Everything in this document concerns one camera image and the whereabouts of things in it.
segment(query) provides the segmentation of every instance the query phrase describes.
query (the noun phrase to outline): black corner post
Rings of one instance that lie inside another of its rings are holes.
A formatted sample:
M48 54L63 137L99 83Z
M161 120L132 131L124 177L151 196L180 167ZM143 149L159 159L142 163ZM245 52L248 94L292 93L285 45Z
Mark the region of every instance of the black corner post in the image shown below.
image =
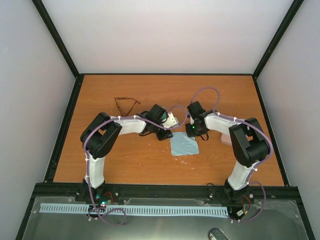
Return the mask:
M278 148L278 145L277 145L276 137L275 137L274 131L272 130L272 127L271 127L271 123L270 123L270 120L269 120L267 109L266 109L264 100L262 98L258 82L257 82L256 79L253 79L253 83L254 83L254 87L255 87L255 90L256 90L256 94L258 95L258 99L259 99L259 102L260 102L260 106L261 106L261 109L262 109L262 113L263 113L263 116L264 116L266 127L268 128L268 132L269 132L270 139L271 139L271 142L272 142L272 145L273 145L274 154L275 154L275 157L276 157L276 160L278 162L278 166L279 166L279 169L280 169L280 172L281 172L283 183L284 183L284 185L286 187L288 187L288 186L290 186L289 179L288 179L287 174L286 174L284 163L282 162L282 159L281 159L281 155L280 155L280 151L279 151L279 148Z
M58 133L58 137L55 141L55 145L53 148L53 152L51 155L51 159L44 177L44 181L45 182L53 182L55 174L56 174L56 170L58 167L58 162L60 160L60 156L62 153L62 149L64 147L64 143L67 137L67 133L68 133L68 129L69 129L69 125L71 122L71 118L72 115L74 114L74 110L76 107L76 103L78 100L78 96L80 93L80 89L83 83L85 75L84 74L80 74L78 78L75 79L74 85L73 85L73 89L71 92L71 96L68 102L68 105L66 107L64 116L63 116L63 120L62 120L62 124Z
M43 4L43 2L41 0L32 0L32 2L34 4L35 8L37 9L37 11L39 12L44 24L48 28L53 40L55 41L57 47L60 50L62 56L64 57L64 60L68 64L72 74L74 75L75 79L78 79L80 74L76 68L76 65L74 64L74 61L72 60L64 42L62 41L54 23L52 22L49 14L45 8L45 5Z
M291 21L294 19L296 13L298 12L300 6L304 0L294 0L284 16L279 28L275 32L269 46L267 47L266 51L264 52L258 66L254 70L254 73L252 74L253 79L257 80L259 75L261 74L262 70L264 69L265 65L267 64L269 58L271 57L271 54L274 52L275 48L277 47L278 43L280 42L282 36L285 34L287 28L289 27Z

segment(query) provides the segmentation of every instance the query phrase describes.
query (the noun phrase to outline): red wire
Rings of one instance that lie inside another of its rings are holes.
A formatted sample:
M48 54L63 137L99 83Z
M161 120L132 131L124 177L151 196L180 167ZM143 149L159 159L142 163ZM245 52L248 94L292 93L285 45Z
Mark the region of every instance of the red wire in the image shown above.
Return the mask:
M242 199L241 199L241 203L242 203L242 207L243 207L243 214L246 214L246 209L245 209L245 204L244 204L244 201L242 201Z
M250 203L249 198L248 198L247 196L245 196L245 195L242 195L242 196L248 201L248 203L249 203L249 208L250 208L251 203Z
M104 193L103 195L104 196L106 196L106 195L110 195L110 197L111 197L111 203L113 203L114 202L114 197L112 196L112 193L111 192L109 192L109 191L107 191L106 193Z

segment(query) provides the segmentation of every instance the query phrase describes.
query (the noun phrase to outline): eyeglasses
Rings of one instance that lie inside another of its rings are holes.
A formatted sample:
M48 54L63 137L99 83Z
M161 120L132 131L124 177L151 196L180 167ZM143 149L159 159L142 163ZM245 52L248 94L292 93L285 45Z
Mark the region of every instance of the eyeglasses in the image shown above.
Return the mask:
M134 98L131 98L131 97L115 97L114 100L115 100L116 107L118 108L118 110L120 112L121 117L127 117L131 113L131 110L134 108L136 103L141 104L139 101L137 101L137 100L135 100ZM120 100L133 100L134 101L134 104L132 105L132 107L130 108L130 110L126 114L123 114L122 111L121 111L121 108L120 108L120 106L118 104L118 101L120 101Z

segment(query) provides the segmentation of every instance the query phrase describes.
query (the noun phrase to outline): black metal frame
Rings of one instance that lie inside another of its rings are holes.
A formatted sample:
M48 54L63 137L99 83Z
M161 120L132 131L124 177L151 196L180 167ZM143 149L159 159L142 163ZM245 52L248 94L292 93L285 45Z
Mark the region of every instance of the black metal frame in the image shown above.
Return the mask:
M123 203L131 198L145 199L196 199L210 201L210 193L223 190L223 186L187 186L187 185L142 185L142 184L105 184L105 188L112 193L115 201ZM37 183L34 187L30 202L26 209L22 224L16 236L16 240L21 240L26 229L29 216L36 197L75 197L76 200L91 203L89 199L81 199L84 185L82 183ZM315 240L305 207L300 197L297 187L276 187L266 186L267 200L293 200L299 209L301 219L304 224L307 236L310 240ZM250 191L255 199L263 199L263 192L260 187L252 186ZM225 207L241 207L240 203L221 204Z
M278 30L276 31L272 41L270 42L268 48L266 49L264 55L262 56L257 68L255 69L254 73L251 74L230 74L230 73L104 73L106 75L182 75L182 76L198 76L198 75L238 75L238 76L252 76L254 86L258 95L258 99L260 101L260 105L263 111L263 115L267 124L267 128L271 137L271 141L273 144L274 152L278 161L278 165L281 171L282 179L285 184L283 187L275 187L275 186L267 186L265 187L267 199L281 199L281 200L295 200L300 211L301 218L303 220L304 227L306 229L307 235L310 240L315 239L313 234L311 225L308 220L308 216L306 214L303 202L300 197L300 193L297 187L290 187L289 181L286 175L286 171L283 166L283 162L281 160L281 156L279 153L279 149L277 147L276 139L268 118L268 114L263 102L263 98L261 96L257 79L262 72L264 66L266 65L267 61L269 60L271 54L273 53L274 49L276 48L277 44L279 43L280 39L284 35L286 29L288 28L289 24L293 20L295 14L299 10L301 4L304 0L294 0L292 2L291 7L289 8L287 14L285 15L281 25L279 26ZM60 155L63 149L63 145L67 136L67 132L69 129L69 125L72 119L72 115L77 103L77 99L79 96L79 92L82 86L82 82L85 75L92 75L95 73L86 73L86 74L79 74L68 50L66 49L54 23L52 22L44 4L41 0L32 0L33 4L35 5L36 9L38 10L40 16L42 17L45 25L47 26L52 38L54 39L55 43L57 44L61 54L63 55L66 63L68 64L70 70L72 71L75 77L74 87L71 93L71 97L69 103L67 105L64 118L62 121L61 128L59 130L59 134L53 149L53 153L49 162L49 166L44 178L44 183L37 183L34 187L34 191L30 198L30 202L27 206L24 218L22 220L20 229L16 236L16 240L21 240L24 235L25 228L28 223L28 219L35 201L36 197L40 196L48 196L48 197L75 197L78 200L85 200L89 201L88 199L80 199L83 197L83 194L79 194L81 191L84 191L84 185L82 183L54 183L53 179L56 173L56 169L58 166L58 162L60 159ZM135 185L135 184L106 184L105 187L110 189L110 191L115 196L117 194L116 201L123 201L129 198L175 198L175 199L198 199L198 200L209 200L209 193L221 190L222 186L186 186L186 185ZM255 198L263 198L262 191L259 187L250 187L252 194ZM227 203L223 202L223 206L237 206L238 203Z
M63 120L62 120L62 124L61 124L60 130L59 130L59 133L58 133L58 137L56 139L56 142L55 142L55 145L53 148L51 159L50 159L48 168L47 168L45 176L44 176L45 182L53 182L53 180L54 180L56 170L58 167L58 162L60 159L60 155L61 155L62 149L64 147L64 143L65 143L65 140L67 137L69 125L71 122L71 118L72 118L72 115L73 115L75 107L76 107L76 103L78 100L78 96L80 93L80 89L81 89L84 77L85 77L84 74L80 74L79 77L74 82L71 96L70 96L68 105L66 107L66 110L65 110L65 113L63 116Z
M294 19L296 13L298 12L299 8L301 7L304 0L294 0L287 11L286 15L284 16L279 28L275 32L269 46L266 48L259 64L257 65L256 69L254 70L253 79L257 80L260 73L264 69L265 65L267 64L269 58L271 57L272 53L274 52L275 48L277 47L278 43L280 42L281 38L285 34L287 28L289 27L291 21Z

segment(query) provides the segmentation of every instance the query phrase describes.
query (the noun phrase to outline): robotic arm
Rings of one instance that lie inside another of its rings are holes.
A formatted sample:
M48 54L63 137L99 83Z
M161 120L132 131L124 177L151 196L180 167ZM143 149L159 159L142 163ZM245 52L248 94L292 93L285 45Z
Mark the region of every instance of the robotic arm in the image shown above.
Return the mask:
M187 109L190 113L190 123L185 125L188 137L207 135L208 140L209 130L230 136L236 163L232 174L225 181L224 193L232 202L245 192L252 173L257 171L255 167L270 153L270 146L253 128L219 112L206 112L198 101L191 103ZM252 117L245 122L262 131L257 119Z
M86 149L89 153L86 161L89 161L90 185L95 189L105 181L105 158L106 155L111 151L119 135L137 133L143 137L148 134L155 133L158 140L162 141L173 137L171 131L154 126L151 123L145 122L143 119L152 121L158 125L162 125L165 128L172 128L179 124L177 118L174 117L172 112L167 112L164 108L157 104L155 104L150 111L144 111L140 114L137 114L134 118L117 118L114 116L109 116L105 112L101 112L82 133L80 137L82 144L95 128L110 119L114 119L114 121L107 123L100 129L104 133L100 133L99 131L95 132L86 145Z

